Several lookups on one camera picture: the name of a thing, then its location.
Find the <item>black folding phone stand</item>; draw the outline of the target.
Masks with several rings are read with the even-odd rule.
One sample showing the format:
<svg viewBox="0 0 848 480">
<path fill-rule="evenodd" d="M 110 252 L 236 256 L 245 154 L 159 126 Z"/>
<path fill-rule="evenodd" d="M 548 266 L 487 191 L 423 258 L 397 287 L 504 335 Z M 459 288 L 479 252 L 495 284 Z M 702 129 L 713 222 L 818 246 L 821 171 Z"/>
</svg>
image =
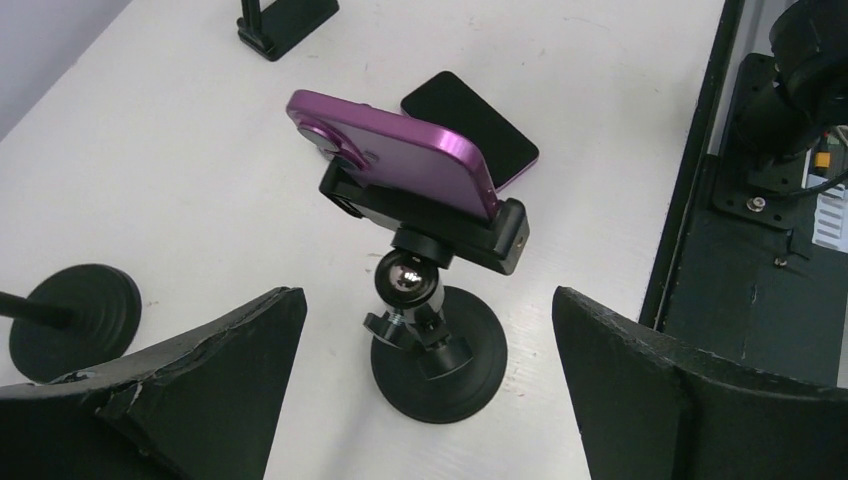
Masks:
<svg viewBox="0 0 848 480">
<path fill-rule="evenodd" d="M 259 0 L 242 0 L 237 20 L 239 39 L 274 62 L 339 11 L 337 0 L 277 0 L 262 8 Z"/>
</svg>

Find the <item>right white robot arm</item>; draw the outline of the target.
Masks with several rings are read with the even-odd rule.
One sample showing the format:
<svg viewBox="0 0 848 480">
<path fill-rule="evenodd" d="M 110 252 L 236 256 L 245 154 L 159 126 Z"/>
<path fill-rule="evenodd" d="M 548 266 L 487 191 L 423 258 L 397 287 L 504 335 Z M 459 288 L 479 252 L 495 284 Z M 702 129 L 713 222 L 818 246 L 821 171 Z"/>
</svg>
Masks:
<svg viewBox="0 0 848 480">
<path fill-rule="evenodd" d="M 724 154 L 728 187 L 767 199 L 822 193 L 847 178 L 780 192 L 753 185 L 751 172 L 804 155 L 826 132 L 847 122 L 847 4 L 797 1 L 769 32 L 771 72 L 740 86 L 729 115 Z"/>
</svg>

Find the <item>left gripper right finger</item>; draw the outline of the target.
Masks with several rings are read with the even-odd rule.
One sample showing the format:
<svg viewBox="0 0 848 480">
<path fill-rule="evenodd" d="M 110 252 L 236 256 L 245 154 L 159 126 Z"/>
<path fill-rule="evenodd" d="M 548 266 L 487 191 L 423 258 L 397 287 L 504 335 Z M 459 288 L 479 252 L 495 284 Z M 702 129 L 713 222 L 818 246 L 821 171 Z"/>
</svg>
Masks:
<svg viewBox="0 0 848 480">
<path fill-rule="evenodd" d="M 847 393 L 750 368 L 558 288 L 557 349 L 594 479 L 843 479 Z"/>
</svg>

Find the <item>black round-base phone stand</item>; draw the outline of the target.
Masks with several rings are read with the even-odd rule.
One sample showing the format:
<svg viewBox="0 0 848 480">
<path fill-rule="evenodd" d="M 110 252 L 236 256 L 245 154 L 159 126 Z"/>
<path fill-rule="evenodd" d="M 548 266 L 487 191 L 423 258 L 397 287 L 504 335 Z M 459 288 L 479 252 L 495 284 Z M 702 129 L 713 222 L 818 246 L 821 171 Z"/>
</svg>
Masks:
<svg viewBox="0 0 848 480">
<path fill-rule="evenodd" d="M 26 297 L 1 294 L 1 315 L 12 320 L 12 363 L 38 383 L 121 357 L 136 336 L 142 307 L 135 281 L 104 264 L 63 269 Z"/>
</svg>

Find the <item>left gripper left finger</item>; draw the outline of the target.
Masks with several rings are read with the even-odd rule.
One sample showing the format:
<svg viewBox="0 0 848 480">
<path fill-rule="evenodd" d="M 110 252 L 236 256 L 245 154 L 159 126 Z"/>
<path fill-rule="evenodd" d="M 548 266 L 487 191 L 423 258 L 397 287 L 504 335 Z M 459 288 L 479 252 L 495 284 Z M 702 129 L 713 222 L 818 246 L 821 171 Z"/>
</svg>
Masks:
<svg viewBox="0 0 848 480">
<path fill-rule="evenodd" d="M 5 479 L 260 479 L 307 316 L 278 287 L 143 350 L 1 390 Z"/>
</svg>

